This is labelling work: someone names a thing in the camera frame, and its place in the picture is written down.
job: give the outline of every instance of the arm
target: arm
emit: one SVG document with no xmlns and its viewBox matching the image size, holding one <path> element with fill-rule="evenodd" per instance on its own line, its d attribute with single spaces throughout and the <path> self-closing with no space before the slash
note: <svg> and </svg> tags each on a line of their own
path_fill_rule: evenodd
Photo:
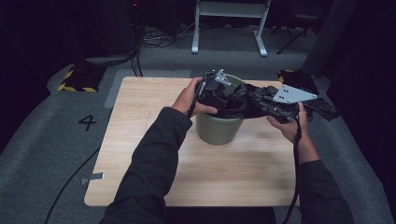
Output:
<svg viewBox="0 0 396 224">
<path fill-rule="evenodd" d="M 291 142 L 297 133 L 295 122 L 281 124 L 267 117 L 271 125 L 278 128 Z M 308 135 L 306 112 L 300 103 L 299 120 L 302 138 L 298 145 L 299 174 L 298 193 L 302 212 L 302 223 L 354 223 L 349 205 L 335 179 L 315 149 Z"/>
<path fill-rule="evenodd" d="M 165 201 L 177 170 L 177 152 L 192 125 L 186 116 L 200 78 L 165 107 L 134 150 L 132 162 L 121 180 L 114 202 L 105 211 L 105 223 L 163 223 Z M 198 105 L 194 113 L 216 113 L 210 106 Z"/>
</svg>

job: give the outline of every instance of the person's left hand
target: person's left hand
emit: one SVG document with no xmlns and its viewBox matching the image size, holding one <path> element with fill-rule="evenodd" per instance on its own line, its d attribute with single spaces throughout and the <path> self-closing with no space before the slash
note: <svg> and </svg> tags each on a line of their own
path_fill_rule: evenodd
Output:
<svg viewBox="0 0 396 224">
<path fill-rule="evenodd" d="M 184 90 L 177 97 L 175 103 L 172 105 L 172 108 L 187 116 L 188 110 L 190 109 L 191 103 L 195 96 L 195 86 L 198 85 L 201 79 L 201 77 L 193 78 L 189 86 L 184 88 Z M 197 102 L 191 116 L 193 117 L 198 113 L 216 114 L 218 113 L 218 110 L 213 106 L 201 105 Z"/>
</svg>

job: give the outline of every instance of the gray carpet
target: gray carpet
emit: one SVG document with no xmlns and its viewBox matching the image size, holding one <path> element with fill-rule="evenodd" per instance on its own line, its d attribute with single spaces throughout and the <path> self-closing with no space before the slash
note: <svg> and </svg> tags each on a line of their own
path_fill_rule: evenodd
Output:
<svg viewBox="0 0 396 224">
<path fill-rule="evenodd" d="M 286 31 L 273 35 L 264 29 L 264 44 L 269 55 L 260 56 L 248 27 L 242 30 L 206 30 L 201 34 L 199 52 L 191 54 L 191 36 L 166 48 L 142 48 L 140 63 L 143 75 L 153 77 L 198 77 L 212 69 L 223 68 L 227 74 L 242 79 L 277 80 L 281 69 L 298 69 L 315 41 L 309 33 L 285 49 Z M 52 202 L 65 181 L 101 146 L 120 81 L 134 73 L 128 63 L 109 67 L 99 92 L 57 91 L 71 65 L 50 79 L 51 95 L 32 111 L 15 132 L 0 155 L 0 223 L 43 223 Z M 330 81 L 314 78 L 320 96 Z M 91 128 L 78 121 L 94 116 Z M 327 167 L 334 174 L 346 196 L 356 223 L 392 223 L 387 200 L 373 170 L 365 161 L 342 118 L 328 122 L 319 116 L 309 127 L 311 136 Z M 83 199 L 87 186 L 79 180 L 92 173 L 94 156 L 76 175 L 57 203 L 49 223 L 98 223 L 104 207 L 89 207 Z M 276 207 L 280 223 L 287 207 Z M 300 223 L 294 209 L 290 223 Z"/>
</svg>

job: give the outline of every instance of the trash can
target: trash can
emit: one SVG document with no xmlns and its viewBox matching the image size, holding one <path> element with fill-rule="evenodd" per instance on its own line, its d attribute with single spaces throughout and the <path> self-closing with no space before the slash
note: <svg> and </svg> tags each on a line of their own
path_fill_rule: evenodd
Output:
<svg viewBox="0 0 396 224">
<path fill-rule="evenodd" d="M 224 93 L 230 95 L 237 86 L 244 81 L 239 77 L 224 74 L 231 86 L 225 86 Z M 197 133 L 202 140 L 210 145 L 221 146 L 233 141 L 236 133 L 241 127 L 242 119 L 219 119 L 210 114 L 197 114 L 195 123 Z"/>
</svg>

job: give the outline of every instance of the black garment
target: black garment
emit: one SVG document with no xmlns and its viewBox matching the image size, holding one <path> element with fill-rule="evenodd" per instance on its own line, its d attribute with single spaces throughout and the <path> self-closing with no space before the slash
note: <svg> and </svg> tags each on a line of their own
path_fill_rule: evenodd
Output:
<svg viewBox="0 0 396 224">
<path fill-rule="evenodd" d="M 140 141 L 101 224 L 164 223 L 163 197 L 174 181 L 177 152 L 192 125 L 165 107 Z M 354 223 L 347 202 L 321 161 L 300 166 L 298 179 L 303 223 Z"/>
</svg>

